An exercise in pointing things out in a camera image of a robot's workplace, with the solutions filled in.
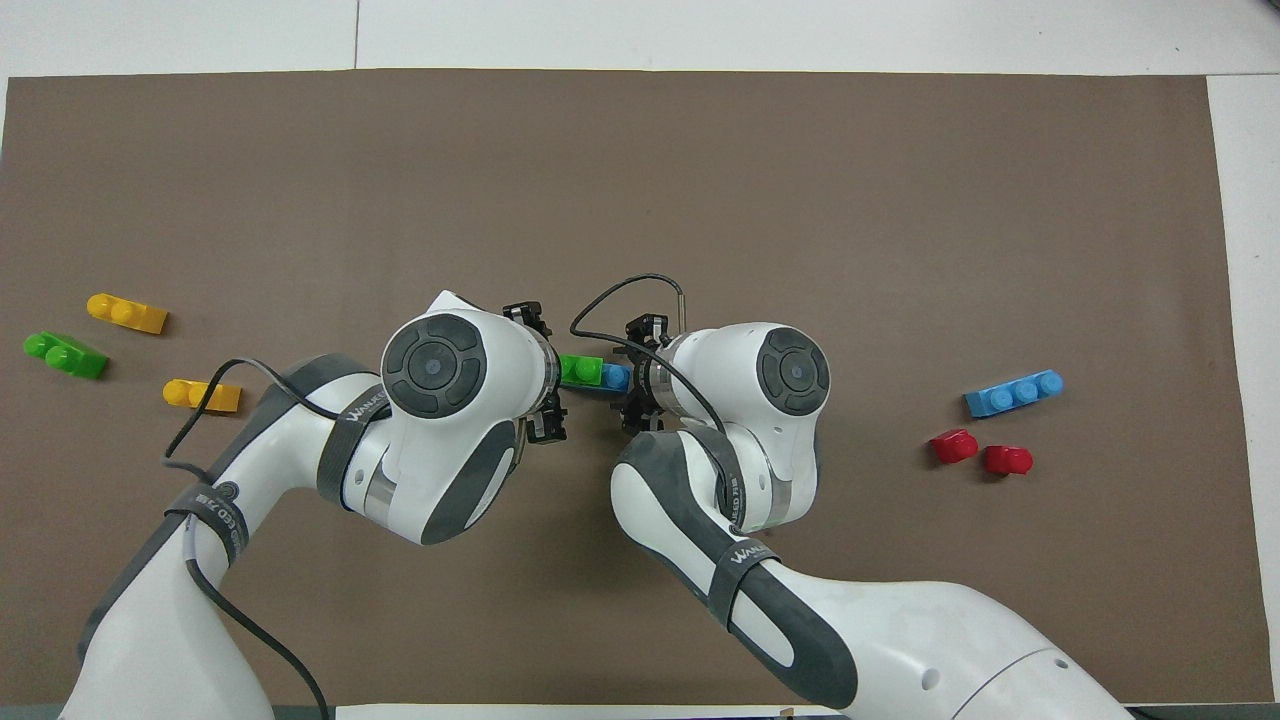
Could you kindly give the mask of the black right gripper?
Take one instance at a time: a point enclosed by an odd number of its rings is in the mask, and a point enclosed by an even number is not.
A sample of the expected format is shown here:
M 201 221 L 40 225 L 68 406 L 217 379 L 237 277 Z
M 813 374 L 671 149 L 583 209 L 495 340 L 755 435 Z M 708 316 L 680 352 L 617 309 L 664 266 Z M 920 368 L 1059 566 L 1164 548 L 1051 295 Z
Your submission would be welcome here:
M 626 434 L 663 429 L 660 419 L 663 409 L 652 392 L 649 372 L 653 369 L 654 352 L 669 340 L 668 328 L 669 318 L 667 315 L 645 313 L 627 323 L 625 342 L 614 342 L 612 352 L 626 356 L 631 365 L 628 392 L 623 400 L 612 405 L 620 411 L 622 429 Z

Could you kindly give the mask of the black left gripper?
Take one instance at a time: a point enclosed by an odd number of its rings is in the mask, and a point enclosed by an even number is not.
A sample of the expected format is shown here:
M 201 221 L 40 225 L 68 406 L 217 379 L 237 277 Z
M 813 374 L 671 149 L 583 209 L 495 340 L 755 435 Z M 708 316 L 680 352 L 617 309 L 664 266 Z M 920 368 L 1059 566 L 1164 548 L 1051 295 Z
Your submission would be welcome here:
M 527 415 L 526 439 L 534 445 L 549 445 L 567 438 L 564 416 L 567 411 L 561 402 L 561 356 L 549 342 L 553 334 L 543 319 L 543 307 L 538 301 L 506 305 L 502 315 L 525 325 L 539 336 L 539 347 L 545 355 L 544 392 L 535 409 Z

